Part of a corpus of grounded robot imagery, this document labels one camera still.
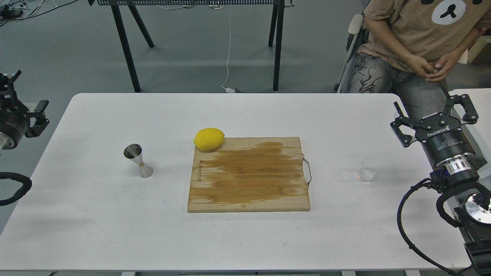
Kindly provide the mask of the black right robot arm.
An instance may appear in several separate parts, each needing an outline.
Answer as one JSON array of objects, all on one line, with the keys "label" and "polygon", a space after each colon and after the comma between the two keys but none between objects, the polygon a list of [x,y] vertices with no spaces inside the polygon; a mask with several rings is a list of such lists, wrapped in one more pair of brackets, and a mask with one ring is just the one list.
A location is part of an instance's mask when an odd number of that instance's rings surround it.
[{"label": "black right robot arm", "polygon": [[467,94],[447,97],[444,109],[424,118],[405,117],[394,103],[397,116],[391,123],[403,147],[419,142],[434,169],[403,196],[397,210],[397,225],[408,247],[417,255],[451,276],[460,273],[440,265],[412,243],[402,224],[403,206],[422,187],[437,191],[435,207],[440,218],[458,228],[465,240],[465,251],[479,276],[490,275],[490,190],[479,182],[477,168],[470,163],[475,155],[463,132],[465,124],[475,124],[478,114]]}]

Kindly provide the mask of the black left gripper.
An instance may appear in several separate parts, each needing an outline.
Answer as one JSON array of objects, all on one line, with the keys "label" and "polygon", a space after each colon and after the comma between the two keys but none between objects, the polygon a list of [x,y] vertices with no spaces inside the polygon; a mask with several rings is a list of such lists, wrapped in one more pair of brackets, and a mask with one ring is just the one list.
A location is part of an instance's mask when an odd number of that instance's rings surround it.
[{"label": "black left gripper", "polygon": [[[7,135],[12,143],[19,143],[23,136],[27,138],[39,137],[49,125],[45,110],[49,105],[48,100],[38,102],[33,112],[18,100],[14,82],[21,75],[22,71],[15,73],[0,74],[0,94],[1,111],[0,127],[1,133]],[[35,123],[30,126],[30,119],[34,118]]]}]

